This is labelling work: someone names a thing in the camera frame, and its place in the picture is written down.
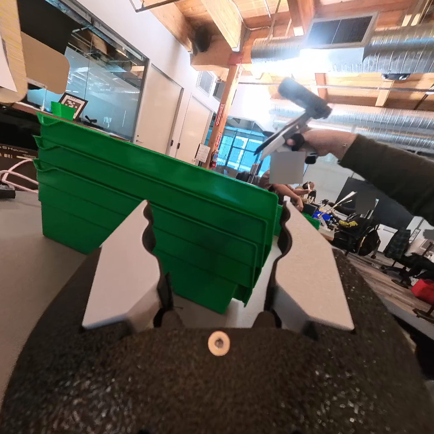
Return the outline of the printed tag sign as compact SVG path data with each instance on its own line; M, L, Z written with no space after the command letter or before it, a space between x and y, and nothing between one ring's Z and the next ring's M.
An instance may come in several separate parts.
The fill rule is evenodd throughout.
M58 103L64 107L67 107L67 109L61 109L62 112L66 113L65 119L77 121L81 113L84 111L84 108L88 104L88 100L65 92L58 101Z

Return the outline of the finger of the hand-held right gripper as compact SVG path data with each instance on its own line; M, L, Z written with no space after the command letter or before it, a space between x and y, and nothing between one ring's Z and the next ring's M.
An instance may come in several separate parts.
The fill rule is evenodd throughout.
M259 160L263 161L274 152L291 151L291 135L272 135L259 146Z
M291 151L300 151L306 144L306 141L301 134L301 130L307 126L308 122L309 114L303 113L301 116L295 120L292 120L278 132L273 133L272 135L291 135L291 141L289 141L289 144L291 144ZM259 154L259 147L253 152L253 154Z

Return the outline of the white door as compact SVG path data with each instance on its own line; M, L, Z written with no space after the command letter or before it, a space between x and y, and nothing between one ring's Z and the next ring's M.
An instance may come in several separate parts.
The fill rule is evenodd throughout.
M213 111L194 96L190 97L175 158L197 165L195 158L200 144L204 143Z
M153 64L142 92L134 143L167 155L183 88Z

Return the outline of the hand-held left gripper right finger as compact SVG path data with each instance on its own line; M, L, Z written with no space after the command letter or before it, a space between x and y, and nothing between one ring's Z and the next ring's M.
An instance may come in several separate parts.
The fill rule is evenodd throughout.
M311 323L351 332L355 326L334 252L317 229L285 201L278 247L267 287L267 308L284 328L302 333Z

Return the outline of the black round ceiling fixture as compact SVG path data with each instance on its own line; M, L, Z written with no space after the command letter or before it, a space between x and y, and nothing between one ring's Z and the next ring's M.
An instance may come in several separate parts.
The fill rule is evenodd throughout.
M192 39L192 53L197 55L198 53L207 52L212 43L212 33L207 25L200 25L194 31Z

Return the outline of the black cardboard box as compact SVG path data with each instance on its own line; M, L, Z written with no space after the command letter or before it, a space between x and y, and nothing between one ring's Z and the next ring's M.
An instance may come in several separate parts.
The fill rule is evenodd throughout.
M0 144L0 170L8 170L22 160L38 158L38 151Z

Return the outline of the wooden top desk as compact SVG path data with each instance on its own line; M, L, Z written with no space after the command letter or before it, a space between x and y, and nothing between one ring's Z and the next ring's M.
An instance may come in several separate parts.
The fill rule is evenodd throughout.
M1 103L1 107L8 107L10 109L13 109L13 110L16 110L16 111L21 111L21 112L24 112L24 113L27 113L27 114L30 114L30 115L33 115L33 116L36 116L38 113L41 113L43 115L46 115L46 116L49 116L49 117L52 117L52 118L55 118L55 119L58 119L58 120L61 120L61 121L66 121L66 122L69 122L69 123L73 123L75 125L78 125L78 126L81 126L81 127L85 127L87 129L93 129L93 130L95 130L95 131L97 131L99 133L105 134L105 135L110 136L112 138L116 138L116 139L119 139L119 140L122 140L122 141L125 141L125 142L132 143L131 139L124 138L124 137L122 137L122 136L120 136L120 135L118 135L116 133L107 132L107 131L104 131L104 130L100 129L99 127L84 124L82 122L81 118L79 118L78 121L68 121L68 120L66 120L66 119L64 119L62 117L55 116L52 113L49 113L49 112L47 112L45 110L36 109L35 107L33 107L33 106L29 105L29 104L23 103L23 102L15 102L15 103L3 103L2 102Z

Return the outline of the black office chair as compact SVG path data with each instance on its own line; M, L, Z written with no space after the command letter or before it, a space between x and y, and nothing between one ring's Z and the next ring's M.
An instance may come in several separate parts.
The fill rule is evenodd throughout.
M399 229L394 233L387 246L383 250L383 255L386 258L393 259L393 264L400 263L403 265L402 268L392 266L382 266L382 273L386 274L390 271L401 272L407 268L406 259L404 254L409 247L409 240L411 236L411 231L409 229Z

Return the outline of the black ceiling pipe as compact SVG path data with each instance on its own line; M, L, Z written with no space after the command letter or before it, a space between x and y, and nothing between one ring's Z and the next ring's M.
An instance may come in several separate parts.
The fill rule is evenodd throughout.
M181 0L163 0L163 1L157 1L155 3L146 5L144 3L144 1L135 1L135 0L129 0L128 1L132 8L134 9L135 13L141 13L141 12L146 12L146 11L150 11L156 8L160 8L166 5L172 5L172 4L176 4L181 2Z

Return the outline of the red bag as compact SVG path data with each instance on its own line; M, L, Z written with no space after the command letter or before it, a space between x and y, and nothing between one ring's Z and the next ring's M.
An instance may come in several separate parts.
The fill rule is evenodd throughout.
M419 279L412 287L413 295L429 305L434 304L434 281L431 279Z

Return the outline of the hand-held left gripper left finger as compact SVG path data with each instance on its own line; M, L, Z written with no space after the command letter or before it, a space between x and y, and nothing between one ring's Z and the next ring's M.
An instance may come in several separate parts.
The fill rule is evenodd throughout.
M174 309L170 273L154 253L151 204L144 200L102 243L82 328L126 323L133 332L162 326Z

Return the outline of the wall vent grille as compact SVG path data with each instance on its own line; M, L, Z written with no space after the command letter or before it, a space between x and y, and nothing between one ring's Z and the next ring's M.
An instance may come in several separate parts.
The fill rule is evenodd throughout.
M207 97L210 97L214 89L215 80L216 76L213 72L199 71L196 88Z

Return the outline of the silver air duct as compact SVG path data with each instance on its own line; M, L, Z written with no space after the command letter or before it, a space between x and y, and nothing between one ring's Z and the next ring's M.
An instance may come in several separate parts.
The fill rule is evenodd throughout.
M434 155L433 131L399 131L379 127L352 127L351 132L380 143L392 145L425 156Z
M331 104L330 115L312 120L312 125L344 125L378 127L393 130L434 129L432 111L417 111L397 108L380 108L345 104Z
M433 31L433 23L374 30L364 46L325 49L304 47L307 32L262 38L254 40L250 57L252 64L296 65L314 73L432 73Z

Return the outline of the black panel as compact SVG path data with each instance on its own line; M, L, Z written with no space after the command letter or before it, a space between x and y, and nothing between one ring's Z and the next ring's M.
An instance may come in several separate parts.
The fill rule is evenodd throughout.
M65 54L77 22L45 0L18 0L17 5L21 31Z

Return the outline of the large ceiling vent grille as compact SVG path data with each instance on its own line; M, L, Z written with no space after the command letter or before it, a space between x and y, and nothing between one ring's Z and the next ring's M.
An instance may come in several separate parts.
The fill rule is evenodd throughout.
M313 19L304 41L312 49L364 46L375 30L378 13Z

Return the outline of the wooden post red signs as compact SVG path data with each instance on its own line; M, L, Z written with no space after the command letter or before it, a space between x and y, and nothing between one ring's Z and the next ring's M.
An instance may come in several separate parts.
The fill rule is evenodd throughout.
M223 135L225 124L232 102L236 93L236 89L242 74L243 68L240 63L230 65L229 72L226 78L224 91L220 100L220 105L217 110L211 134L208 140L208 147L210 148L207 160L204 164L206 169L212 168L212 158L218 150L220 140Z

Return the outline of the dark office partition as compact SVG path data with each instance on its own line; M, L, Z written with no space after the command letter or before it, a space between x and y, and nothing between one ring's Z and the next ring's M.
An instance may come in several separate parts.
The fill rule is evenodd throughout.
M356 209L359 198L362 198L363 200L365 200L365 198L375 198L376 202L372 202L372 205L375 205L375 207L373 208L371 215L371 218L375 222L396 230L407 229L411 223L413 215L411 215L402 205L389 198L372 184L353 177L347 178L337 197L337 201L342 200L353 191L355 191L355 195L350 198L350 202L347 204L349 208Z

